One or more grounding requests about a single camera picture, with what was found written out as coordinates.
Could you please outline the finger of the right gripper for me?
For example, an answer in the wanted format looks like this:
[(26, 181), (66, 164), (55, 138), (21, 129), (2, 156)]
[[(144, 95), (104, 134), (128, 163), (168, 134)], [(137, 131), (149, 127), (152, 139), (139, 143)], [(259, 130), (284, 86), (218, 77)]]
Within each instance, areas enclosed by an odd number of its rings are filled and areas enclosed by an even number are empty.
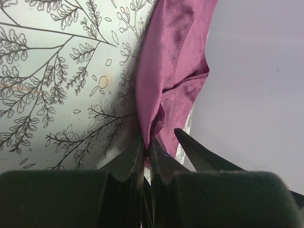
[(196, 171), (244, 171), (208, 150), (182, 129), (175, 128), (174, 134)]

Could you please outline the purple cloth napkin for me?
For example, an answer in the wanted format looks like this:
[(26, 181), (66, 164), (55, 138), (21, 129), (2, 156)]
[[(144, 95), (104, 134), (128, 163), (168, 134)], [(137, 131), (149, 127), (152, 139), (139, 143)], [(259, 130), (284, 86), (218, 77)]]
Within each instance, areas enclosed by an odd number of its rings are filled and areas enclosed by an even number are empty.
[(209, 67), (205, 48), (215, 0), (161, 0), (144, 41), (135, 83), (145, 147), (157, 139), (175, 157), (174, 129), (183, 128)]

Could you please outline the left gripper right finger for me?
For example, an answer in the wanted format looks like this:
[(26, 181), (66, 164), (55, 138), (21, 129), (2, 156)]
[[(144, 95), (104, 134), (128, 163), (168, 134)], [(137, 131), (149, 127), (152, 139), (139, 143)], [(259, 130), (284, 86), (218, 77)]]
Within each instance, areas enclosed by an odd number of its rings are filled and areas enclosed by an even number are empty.
[(156, 228), (301, 228), (303, 217), (269, 172), (191, 172), (155, 139), (150, 143)]

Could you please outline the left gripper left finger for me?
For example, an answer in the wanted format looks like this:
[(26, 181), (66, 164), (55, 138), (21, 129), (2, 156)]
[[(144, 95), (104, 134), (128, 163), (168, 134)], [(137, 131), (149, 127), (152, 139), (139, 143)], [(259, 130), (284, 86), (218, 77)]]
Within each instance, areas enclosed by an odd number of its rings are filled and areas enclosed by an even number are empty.
[(99, 170), (1, 174), (1, 227), (140, 227), (143, 149), (138, 135)]

